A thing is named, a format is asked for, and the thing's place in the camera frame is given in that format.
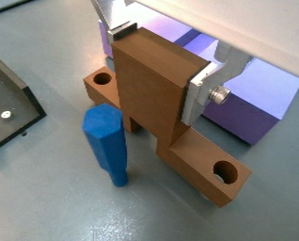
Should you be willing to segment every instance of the blue block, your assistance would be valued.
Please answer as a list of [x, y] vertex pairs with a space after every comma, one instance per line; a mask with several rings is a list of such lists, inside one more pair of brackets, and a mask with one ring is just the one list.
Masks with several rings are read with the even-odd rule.
[[121, 111], [101, 104], [85, 112], [83, 132], [100, 167], [109, 173], [115, 186], [127, 184], [127, 148]]

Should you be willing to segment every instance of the hole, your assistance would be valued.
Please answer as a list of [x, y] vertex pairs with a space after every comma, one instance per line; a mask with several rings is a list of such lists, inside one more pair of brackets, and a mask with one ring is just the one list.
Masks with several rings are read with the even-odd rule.
[[112, 76], [107, 72], [101, 72], [95, 76], [95, 83], [97, 85], [107, 85], [112, 80]]
[[24, 132], [21, 133], [21, 137], [24, 137], [26, 134], [28, 134], [28, 132], [24, 131]]
[[235, 166], [225, 161], [219, 161], [213, 167], [213, 173], [220, 182], [231, 185], [237, 179], [237, 170]]

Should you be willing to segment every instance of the bolt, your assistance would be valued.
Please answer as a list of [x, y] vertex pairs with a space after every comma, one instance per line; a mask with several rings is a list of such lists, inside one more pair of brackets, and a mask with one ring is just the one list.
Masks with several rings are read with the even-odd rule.
[[10, 117], [12, 117], [12, 112], [9, 110], [6, 110], [1, 113], [1, 119], [9, 120]]
[[229, 89], [223, 86], [217, 86], [212, 90], [209, 90], [209, 101], [215, 102], [216, 104], [223, 104], [229, 96]]

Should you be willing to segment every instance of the brown wooden block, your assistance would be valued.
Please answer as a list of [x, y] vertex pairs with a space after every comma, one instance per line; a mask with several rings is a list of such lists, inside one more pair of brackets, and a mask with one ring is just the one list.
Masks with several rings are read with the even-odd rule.
[[[157, 137], [161, 160], [211, 201], [224, 206], [249, 170], [181, 123], [187, 84], [208, 62], [144, 28], [112, 47], [117, 81], [108, 69], [91, 74], [84, 79], [89, 97], [99, 104], [109, 102], [120, 107], [129, 132], [141, 126]], [[104, 72], [115, 81], [100, 85], [96, 77]]]
[[233, 200], [251, 171], [192, 128], [157, 155], [217, 206]]
[[89, 98], [96, 104], [109, 104], [120, 108], [116, 74], [103, 67], [84, 78]]
[[112, 47], [121, 109], [172, 143], [188, 128], [180, 122], [188, 79], [208, 62], [144, 28]]

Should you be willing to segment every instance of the gray floor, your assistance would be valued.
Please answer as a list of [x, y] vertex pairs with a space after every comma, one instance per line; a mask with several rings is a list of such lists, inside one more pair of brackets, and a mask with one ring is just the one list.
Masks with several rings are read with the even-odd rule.
[[105, 64], [89, 0], [34, 0], [0, 13], [0, 58], [48, 117], [0, 149], [0, 241], [299, 240], [299, 93], [248, 147], [196, 128], [252, 170], [236, 200], [211, 204], [161, 163], [147, 132], [127, 135], [129, 184], [111, 185], [80, 124], [83, 77]]

